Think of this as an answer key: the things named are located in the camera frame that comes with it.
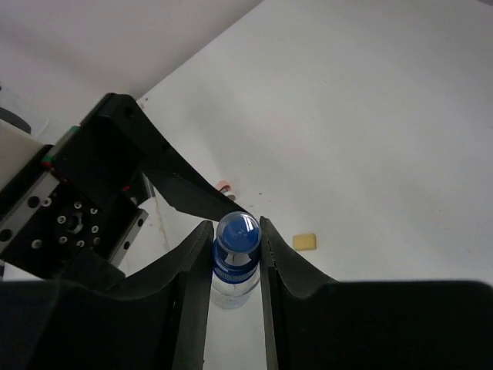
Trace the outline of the small clear spray bottle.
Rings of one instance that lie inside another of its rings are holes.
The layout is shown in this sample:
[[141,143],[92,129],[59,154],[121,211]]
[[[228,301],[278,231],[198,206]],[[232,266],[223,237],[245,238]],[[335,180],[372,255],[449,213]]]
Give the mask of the small clear spray bottle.
[[243,306],[260,281],[262,230],[257,219],[236,211],[223,217],[213,242],[212,302],[222,309]]

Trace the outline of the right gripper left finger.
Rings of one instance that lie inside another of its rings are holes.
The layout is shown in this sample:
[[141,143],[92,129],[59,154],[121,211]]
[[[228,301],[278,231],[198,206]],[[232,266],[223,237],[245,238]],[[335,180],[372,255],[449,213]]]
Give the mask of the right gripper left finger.
[[69,281],[1,286],[3,369],[201,369],[213,225],[107,291]]

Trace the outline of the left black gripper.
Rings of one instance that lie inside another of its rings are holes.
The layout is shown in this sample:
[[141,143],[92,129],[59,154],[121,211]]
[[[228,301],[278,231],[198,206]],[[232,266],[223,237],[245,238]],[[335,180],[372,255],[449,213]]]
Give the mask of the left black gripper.
[[146,177],[176,211],[243,208],[203,178],[129,95],[108,93],[79,126],[29,156],[1,191],[1,260],[41,279],[121,281],[148,214]]

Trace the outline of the pink mini stapler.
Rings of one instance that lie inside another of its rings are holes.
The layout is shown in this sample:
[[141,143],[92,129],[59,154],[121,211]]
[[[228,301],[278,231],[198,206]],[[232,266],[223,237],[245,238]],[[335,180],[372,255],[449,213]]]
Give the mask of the pink mini stapler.
[[219,192],[221,192],[221,194],[224,195],[225,197],[227,197],[228,199],[230,199],[232,201],[235,201],[236,200],[236,196],[235,196],[235,194],[232,191],[232,187],[230,186],[230,184],[227,181],[221,180],[216,185],[216,189]]

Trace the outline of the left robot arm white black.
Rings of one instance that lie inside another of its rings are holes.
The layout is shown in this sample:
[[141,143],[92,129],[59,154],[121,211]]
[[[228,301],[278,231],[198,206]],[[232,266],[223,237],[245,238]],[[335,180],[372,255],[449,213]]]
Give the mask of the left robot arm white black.
[[94,284],[119,264],[155,193],[175,210],[220,220],[240,206],[210,185],[137,101],[109,93],[55,144],[1,119],[1,259],[37,278]]

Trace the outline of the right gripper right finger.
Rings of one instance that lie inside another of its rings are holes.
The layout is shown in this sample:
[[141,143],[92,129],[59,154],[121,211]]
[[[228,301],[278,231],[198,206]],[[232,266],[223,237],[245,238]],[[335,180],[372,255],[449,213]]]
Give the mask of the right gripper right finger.
[[490,369],[492,288],[480,281],[339,282],[267,218],[260,280],[270,369]]

